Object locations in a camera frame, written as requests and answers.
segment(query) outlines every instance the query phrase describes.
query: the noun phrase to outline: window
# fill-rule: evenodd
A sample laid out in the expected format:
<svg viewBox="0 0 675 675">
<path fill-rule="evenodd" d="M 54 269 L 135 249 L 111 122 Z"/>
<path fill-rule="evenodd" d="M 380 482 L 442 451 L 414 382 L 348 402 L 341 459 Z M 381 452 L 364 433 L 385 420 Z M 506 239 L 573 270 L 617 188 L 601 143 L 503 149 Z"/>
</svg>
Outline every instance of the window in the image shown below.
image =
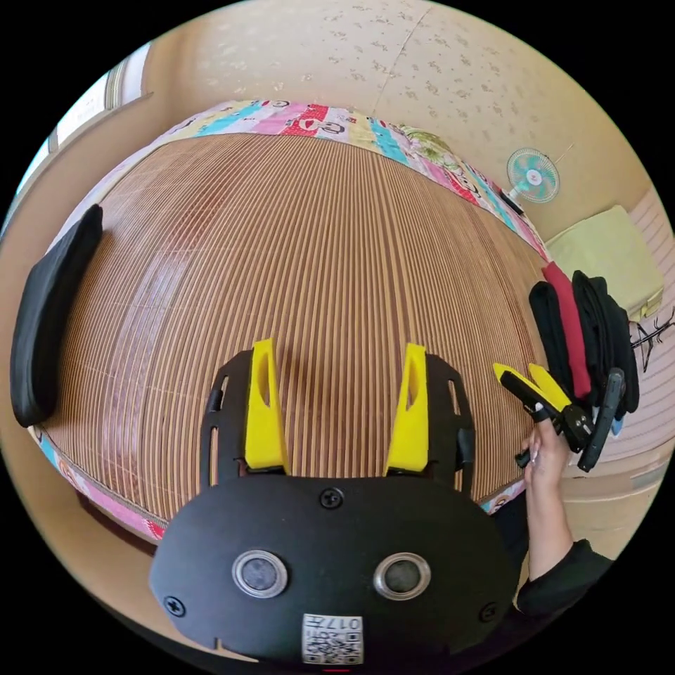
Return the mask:
<svg viewBox="0 0 675 675">
<path fill-rule="evenodd" d="M 16 188 L 16 193 L 19 194 L 23 189 L 23 186 L 26 184 L 26 181 L 32 176 L 33 171 L 38 168 L 42 163 L 42 160 L 45 160 L 49 154 L 49 139 L 45 140 L 44 143 L 40 146 L 40 149 L 37 151 L 37 154 L 33 157 L 33 161 L 28 165 L 26 172 L 23 174 L 23 178 L 19 183 L 19 187 Z"/>
<path fill-rule="evenodd" d="M 105 94 L 108 90 L 109 76 L 110 73 L 107 72 L 93 86 L 89 87 L 56 125 L 56 142 L 58 145 L 62 144 L 68 136 L 75 133 L 92 117 L 105 112 Z"/>
<path fill-rule="evenodd" d="M 64 143 L 86 128 L 88 123 L 93 124 L 93 120 L 97 117 L 102 117 L 111 110 L 121 108 L 147 94 L 143 89 L 143 71 L 150 45 L 151 43 L 148 43 L 137 49 L 90 86 L 63 116 L 49 138 L 42 143 L 17 187 L 14 201 L 0 229 L 0 239 L 24 193 L 30 190 L 33 182 L 31 178 L 42 171 L 50 162 L 51 156 L 57 154 Z"/>
</svg>

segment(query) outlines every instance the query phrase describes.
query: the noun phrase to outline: human arm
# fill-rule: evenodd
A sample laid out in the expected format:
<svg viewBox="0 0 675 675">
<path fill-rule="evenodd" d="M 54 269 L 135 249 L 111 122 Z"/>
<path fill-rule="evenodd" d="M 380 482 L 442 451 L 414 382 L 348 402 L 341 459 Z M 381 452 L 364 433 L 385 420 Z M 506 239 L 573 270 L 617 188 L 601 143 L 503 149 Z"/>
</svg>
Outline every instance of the human arm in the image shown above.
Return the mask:
<svg viewBox="0 0 675 675">
<path fill-rule="evenodd" d="M 552 615 L 579 600 L 612 561 L 572 536 L 560 485 L 570 457 L 565 438 L 545 420 L 523 443 L 526 448 L 532 457 L 525 468 L 529 578 L 517 605 L 530 616 Z"/>
</svg>

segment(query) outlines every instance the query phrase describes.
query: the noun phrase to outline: black sleeve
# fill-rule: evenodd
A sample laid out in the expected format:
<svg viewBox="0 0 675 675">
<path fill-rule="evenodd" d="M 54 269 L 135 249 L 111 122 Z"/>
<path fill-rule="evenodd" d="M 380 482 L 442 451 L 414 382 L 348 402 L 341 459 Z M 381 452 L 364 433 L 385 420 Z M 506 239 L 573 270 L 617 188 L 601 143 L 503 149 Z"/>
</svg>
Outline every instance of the black sleeve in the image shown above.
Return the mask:
<svg viewBox="0 0 675 675">
<path fill-rule="evenodd" d="M 609 558 L 593 551 L 587 539 L 575 541 L 552 570 L 523 584 L 516 600 L 518 609 L 530 617 L 558 614 L 580 600 L 611 564 Z"/>
</svg>

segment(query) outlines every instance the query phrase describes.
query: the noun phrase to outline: screw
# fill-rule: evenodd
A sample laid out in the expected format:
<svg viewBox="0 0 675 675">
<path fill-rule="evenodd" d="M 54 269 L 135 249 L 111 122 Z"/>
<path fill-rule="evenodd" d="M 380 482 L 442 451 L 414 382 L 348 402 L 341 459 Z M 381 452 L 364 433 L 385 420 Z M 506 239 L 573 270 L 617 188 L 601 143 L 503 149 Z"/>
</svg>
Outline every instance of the screw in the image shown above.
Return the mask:
<svg viewBox="0 0 675 675">
<path fill-rule="evenodd" d="M 185 605 L 174 596 L 167 596 L 164 598 L 164 609 L 173 617 L 185 616 Z"/>
<path fill-rule="evenodd" d="M 319 496 L 319 503 L 324 508 L 339 508 L 342 506 L 342 492 L 334 487 L 329 487 Z"/>
<path fill-rule="evenodd" d="M 488 624 L 490 621 L 494 619 L 494 616 L 497 612 L 497 604 L 496 603 L 487 603 L 479 612 L 478 612 L 478 620 L 482 624 Z"/>
</svg>

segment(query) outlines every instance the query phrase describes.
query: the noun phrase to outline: yellow cushion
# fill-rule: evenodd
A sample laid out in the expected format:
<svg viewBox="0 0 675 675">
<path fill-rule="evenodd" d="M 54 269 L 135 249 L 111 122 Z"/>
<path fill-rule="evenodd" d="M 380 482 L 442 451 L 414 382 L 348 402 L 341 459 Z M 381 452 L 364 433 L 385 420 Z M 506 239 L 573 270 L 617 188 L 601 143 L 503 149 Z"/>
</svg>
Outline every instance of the yellow cushion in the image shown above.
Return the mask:
<svg viewBox="0 0 675 675">
<path fill-rule="evenodd" d="M 570 279 L 577 269 L 602 276 L 607 291 L 632 321 L 653 314 L 661 304 L 663 275 L 626 210 L 614 206 L 546 242 Z"/>
</svg>

